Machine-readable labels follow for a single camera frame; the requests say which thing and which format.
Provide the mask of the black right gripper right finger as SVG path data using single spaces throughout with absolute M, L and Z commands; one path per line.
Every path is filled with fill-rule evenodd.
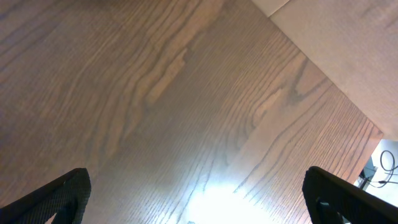
M 397 223 L 397 207 L 311 166 L 302 192 L 312 223 Z

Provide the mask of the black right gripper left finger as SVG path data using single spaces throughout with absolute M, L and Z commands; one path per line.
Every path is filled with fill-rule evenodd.
M 1 208 L 1 223 L 80 224 L 91 194 L 86 168 L 76 168 Z

